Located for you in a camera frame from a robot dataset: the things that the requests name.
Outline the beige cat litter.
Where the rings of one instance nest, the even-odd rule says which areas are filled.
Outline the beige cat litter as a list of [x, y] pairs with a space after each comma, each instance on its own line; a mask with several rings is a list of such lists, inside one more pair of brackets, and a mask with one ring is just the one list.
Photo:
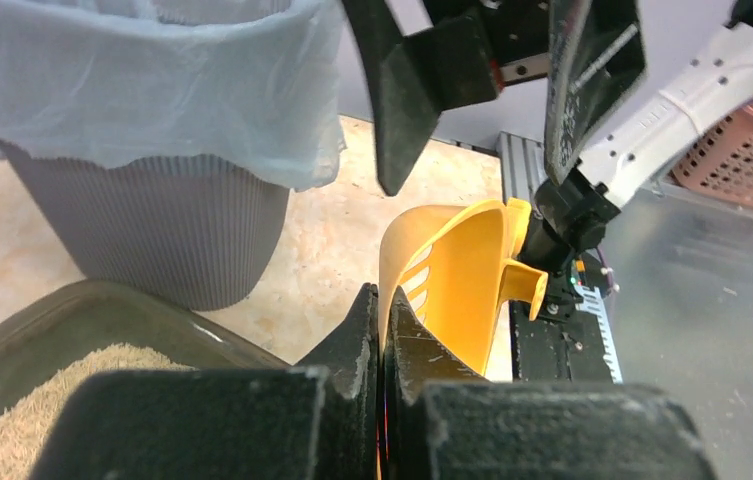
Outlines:
[[70, 394], [88, 377], [131, 369], [186, 370], [149, 348], [118, 343], [88, 353], [0, 415], [0, 479], [26, 479]]

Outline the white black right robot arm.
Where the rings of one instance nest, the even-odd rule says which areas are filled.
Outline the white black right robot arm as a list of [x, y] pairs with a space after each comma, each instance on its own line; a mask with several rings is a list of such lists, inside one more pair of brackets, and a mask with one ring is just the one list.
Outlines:
[[592, 136], [646, 70], [633, 1], [428, 1], [431, 27], [404, 35], [384, 1], [343, 5], [375, 126], [375, 167], [397, 194], [442, 113], [548, 82], [541, 222], [520, 257], [559, 274], [596, 247], [635, 191], [709, 128], [753, 100], [753, 1], [666, 87], [604, 140]]

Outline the grey ribbed trash bin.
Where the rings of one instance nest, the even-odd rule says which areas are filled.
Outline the grey ribbed trash bin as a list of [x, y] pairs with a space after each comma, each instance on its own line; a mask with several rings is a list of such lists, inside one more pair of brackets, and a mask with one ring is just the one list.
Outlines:
[[284, 225], [289, 189], [213, 155], [147, 157], [107, 169], [0, 144], [79, 270], [182, 307], [245, 299]]

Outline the light blue bin liner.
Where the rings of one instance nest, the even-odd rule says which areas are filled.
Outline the light blue bin liner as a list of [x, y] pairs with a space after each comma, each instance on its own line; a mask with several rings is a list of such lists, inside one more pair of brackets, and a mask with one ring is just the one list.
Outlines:
[[104, 168], [213, 155], [325, 186], [343, 24], [336, 1], [0, 1], [0, 140]]

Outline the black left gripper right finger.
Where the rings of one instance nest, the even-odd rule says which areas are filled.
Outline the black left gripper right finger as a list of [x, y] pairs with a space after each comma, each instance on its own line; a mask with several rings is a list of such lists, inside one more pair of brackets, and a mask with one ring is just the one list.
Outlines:
[[443, 477], [438, 455], [450, 438], [449, 417], [438, 409], [435, 395], [444, 383], [481, 379], [423, 326], [398, 288], [383, 356], [385, 479]]

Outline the dark translucent litter box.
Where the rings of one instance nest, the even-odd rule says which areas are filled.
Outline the dark translucent litter box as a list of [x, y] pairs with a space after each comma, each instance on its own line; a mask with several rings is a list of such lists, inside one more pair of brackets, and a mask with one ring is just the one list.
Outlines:
[[199, 368], [273, 368], [286, 361], [228, 329], [126, 285], [85, 280], [0, 323], [0, 415], [56, 372], [114, 344], [151, 348]]

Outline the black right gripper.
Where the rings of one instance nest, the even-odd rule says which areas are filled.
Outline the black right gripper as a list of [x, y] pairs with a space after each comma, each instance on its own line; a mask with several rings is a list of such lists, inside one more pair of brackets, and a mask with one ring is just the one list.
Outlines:
[[502, 79], [516, 85], [547, 75], [544, 169], [560, 185], [646, 70], [635, 0], [423, 5], [432, 27], [404, 35], [387, 2], [343, 4], [370, 97], [377, 180], [388, 196], [405, 184], [443, 112], [496, 99]]

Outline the yellow litter scoop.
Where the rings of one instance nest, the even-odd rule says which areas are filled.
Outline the yellow litter scoop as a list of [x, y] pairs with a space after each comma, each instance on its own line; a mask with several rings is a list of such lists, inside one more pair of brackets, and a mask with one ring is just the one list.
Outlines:
[[413, 313], [460, 361], [485, 373], [502, 305], [524, 302], [535, 320], [543, 304], [548, 273], [516, 259], [531, 217], [531, 204], [516, 198], [424, 205], [397, 216], [380, 242], [380, 347], [387, 347], [396, 290], [418, 277], [406, 294]]

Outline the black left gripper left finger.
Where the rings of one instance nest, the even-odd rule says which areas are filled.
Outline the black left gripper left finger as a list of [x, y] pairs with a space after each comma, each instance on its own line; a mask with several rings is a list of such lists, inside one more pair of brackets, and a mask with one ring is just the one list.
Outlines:
[[365, 283], [341, 323], [298, 362], [319, 374], [310, 443], [316, 479], [376, 477], [378, 340], [378, 289]]

